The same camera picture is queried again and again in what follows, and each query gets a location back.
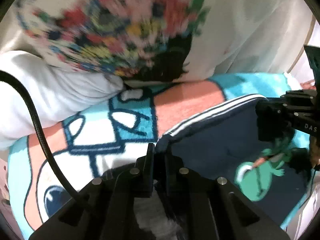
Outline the striped grey pants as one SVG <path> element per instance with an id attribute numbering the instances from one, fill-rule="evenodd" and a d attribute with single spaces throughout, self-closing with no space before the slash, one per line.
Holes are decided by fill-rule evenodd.
<path id="1" fill-rule="evenodd" d="M 208 109 L 182 121 L 154 146 L 171 150 L 204 178 L 227 179 L 283 230 L 281 224 L 310 186 L 313 167 L 310 150 L 294 147 L 293 139 L 278 150 L 259 140 L 255 107 L 263 100 L 248 95 Z M 152 195 L 134 201 L 139 239 L 186 239 L 165 211 L 154 166 L 153 160 Z"/>

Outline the teal cartoon fleece blanket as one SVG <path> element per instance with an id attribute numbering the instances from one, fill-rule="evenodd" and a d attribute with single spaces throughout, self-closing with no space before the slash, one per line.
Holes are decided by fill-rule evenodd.
<path id="1" fill-rule="evenodd" d="M 65 178 L 80 192 L 107 171 L 136 163 L 150 143 L 182 121 L 234 99 L 259 95 L 279 98 L 292 90 L 284 74 L 222 74 L 196 83 L 130 88 L 44 130 Z M 308 134 L 296 130 L 293 146 L 308 149 Z M 12 213 L 24 239 L 59 211 L 71 196 L 52 171 L 36 135 L 10 149 L 8 184 Z M 312 192 L 309 188 L 287 215 L 289 225 Z"/>

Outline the grey plush toy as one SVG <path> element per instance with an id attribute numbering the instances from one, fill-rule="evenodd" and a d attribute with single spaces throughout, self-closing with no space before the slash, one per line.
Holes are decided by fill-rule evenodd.
<path id="1" fill-rule="evenodd" d="M 1 54 L 1 70 L 27 89 L 44 128 L 116 95 L 124 87 L 117 76 L 66 72 L 19 50 Z M 1 150 L 34 132 L 23 99 L 10 85 L 1 82 Z"/>

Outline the beige floral cushion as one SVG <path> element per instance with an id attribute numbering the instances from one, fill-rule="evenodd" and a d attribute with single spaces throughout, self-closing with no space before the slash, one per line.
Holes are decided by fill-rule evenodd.
<path id="1" fill-rule="evenodd" d="M 133 81 L 282 73 L 314 20 L 303 0 L 7 0 L 1 51 Z"/>

